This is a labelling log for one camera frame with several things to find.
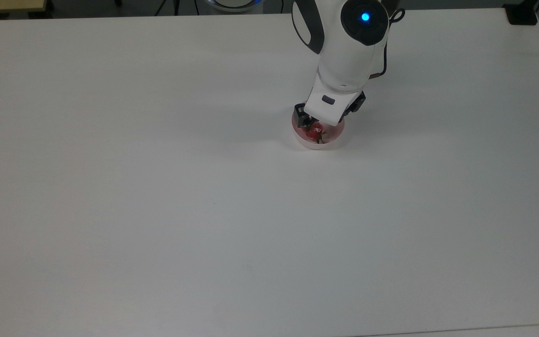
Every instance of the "black cable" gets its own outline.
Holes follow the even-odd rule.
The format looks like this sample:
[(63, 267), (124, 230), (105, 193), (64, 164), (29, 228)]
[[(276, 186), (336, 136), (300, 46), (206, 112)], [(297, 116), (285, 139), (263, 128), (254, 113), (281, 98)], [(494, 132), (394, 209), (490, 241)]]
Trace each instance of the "black cable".
[[(405, 16), (405, 9), (404, 8), (399, 8), (399, 9), (395, 10), (394, 13), (392, 13), (392, 19), (390, 19), (390, 24), (401, 21), (404, 16)], [(380, 77), (383, 74), (386, 74), (386, 67), (387, 67), (387, 63), (388, 63), (387, 59), (386, 59), (387, 48), (388, 48), (388, 44), (384, 45), (384, 69), (381, 71), (381, 73), (372, 74), (370, 76), (370, 79), (375, 79), (376, 77)]]
[(405, 9), (404, 8), (399, 8), (397, 10), (394, 11), (394, 13), (392, 13), (392, 19), (390, 19), (390, 23), (396, 23), (398, 21), (401, 21), (402, 18), (405, 17)]
[(165, 2), (166, 2), (166, 0), (163, 0), (161, 2), (161, 5), (159, 5), (158, 11), (155, 12), (154, 16), (157, 16), (159, 14), (159, 12), (161, 11), (161, 8), (163, 7), (163, 5), (165, 5)]

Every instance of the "black object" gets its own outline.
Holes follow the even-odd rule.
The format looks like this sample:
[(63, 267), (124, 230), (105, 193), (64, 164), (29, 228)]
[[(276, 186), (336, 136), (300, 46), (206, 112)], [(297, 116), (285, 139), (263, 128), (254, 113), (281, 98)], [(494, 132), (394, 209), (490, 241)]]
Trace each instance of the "black object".
[[(392, 23), (396, 23), (398, 21), (401, 21), (403, 17), (405, 17), (405, 9), (404, 8), (397, 9), (392, 14), (392, 17), (390, 19), (390, 25), (392, 25)], [(376, 77), (380, 77), (383, 74), (386, 74), (386, 67), (388, 66), (387, 59), (386, 59), (386, 56), (388, 54), (387, 49), (388, 49), (388, 44), (384, 45), (384, 68), (383, 68), (383, 70), (380, 73), (370, 75), (370, 79), (375, 79)]]
[(328, 96), (323, 96), (321, 98), (321, 100), (323, 100), (324, 102), (330, 104), (330, 105), (334, 105), (334, 103), (336, 102), (336, 100), (334, 100), (334, 98), (331, 98), (331, 97), (328, 97)]
[(297, 123), (297, 127), (299, 128), (310, 128), (313, 123), (317, 122), (317, 118), (309, 116), (309, 114), (306, 113), (304, 109), (305, 103), (295, 105), (295, 122)]
[[(309, 47), (309, 49), (311, 49), (314, 53), (319, 54), (321, 48), (323, 47), (323, 40), (325, 36), (323, 33), (323, 25), (321, 24), (321, 17), (319, 16), (319, 11), (317, 10), (315, 0), (294, 0), (292, 5), (294, 6), (295, 4), (297, 4), (297, 7), (299, 8), (299, 11), (303, 17), (303, 21), (305, 21), (305, 24), (309, 29), (309, 33), (311, 34), (311, 40), (308, 44), (306, 44), (306, 46)], [(301, 41), (303, 41), (301, 34), (299, 34), (297, 26), (295, 25), (294, 17), (292, 18), (292, 24), (295, 26), (297, 35)]]
[(347, 34), (365, 45), (380, 42), (388, 29), (388, 12), (377, 0), (348, 0), (342, 6), (340, 22)]
[(342, 117), (340, 117), (340, 121), (338, 121), (338, 123), (342, 122), (342, 120), (344, 119), (345, 116), (347, 116), (349, 113), (351, 112), (357, 112), (359, 110), (359, 108), (361, 107), (361, 105), (363, 105), (363, 103), (365, 102), (365, 92), (361, 92), (361, 94), (359, 95), (359, 97), (357, 97), (353, 103), (351, 103), (349, 105), (349, 107), (346, 108), (346, 110), (344, 111), (344, 113), (342, 114)]
[(509, 23), (519, 26), (535, 26), (538, 23), (538, 18), (535, 16), (533, 7), (537, 2), (538, 0), (524, 0), (518, 5), (503, 5), (504, 10), (507, 12)]

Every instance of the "table surface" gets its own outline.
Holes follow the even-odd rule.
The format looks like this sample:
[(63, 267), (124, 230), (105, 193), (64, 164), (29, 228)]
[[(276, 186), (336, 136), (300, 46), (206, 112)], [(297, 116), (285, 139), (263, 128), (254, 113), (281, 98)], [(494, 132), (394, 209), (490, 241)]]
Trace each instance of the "table surface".
[(409, 11), (331, 151), (289, 15), (0, 22), (0, 336), (539, 324), (539, 25)]
[(0, 0), (0, 13), (15, 11), (43, 11), (45, 0)]

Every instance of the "floor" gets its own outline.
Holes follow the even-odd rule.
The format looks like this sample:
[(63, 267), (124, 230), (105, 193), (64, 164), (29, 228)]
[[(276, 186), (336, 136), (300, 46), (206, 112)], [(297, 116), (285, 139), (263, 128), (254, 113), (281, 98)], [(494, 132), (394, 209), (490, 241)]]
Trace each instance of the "floor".
[[(174, 15), (174, 0), (124, 0), (121, 7), (116, 7), (114, 0), (52, 0), (55, 6), (51, 12), (53, 18), (72, 17), (118, 17), (152, 16), (159, 10), (159, 15)], [(205, 14), (205, 0), (177, 0), (180, 2), (178, 15), (197, 15), (195, 1), (200, 13)], [(265, 0), (264, 13), (289, 13), (292, 0)], [(518, 3), (518, 0), (401, 0), (400, 7), (406, 9), (441, 9), (441, 8), (495, 8), (505, 3)], [(27, 19), (26, 13), (12, 13), (8, 19)]]

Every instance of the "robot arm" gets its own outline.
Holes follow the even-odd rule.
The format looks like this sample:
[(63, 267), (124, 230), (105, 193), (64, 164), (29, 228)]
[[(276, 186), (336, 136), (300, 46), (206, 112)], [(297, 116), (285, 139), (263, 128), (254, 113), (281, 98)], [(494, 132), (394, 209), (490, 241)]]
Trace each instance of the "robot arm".
[(295, 0), (292, 22), (320, 55), (304, 111), (336, 126), (383, 67), (390, 17), (378, 0)]

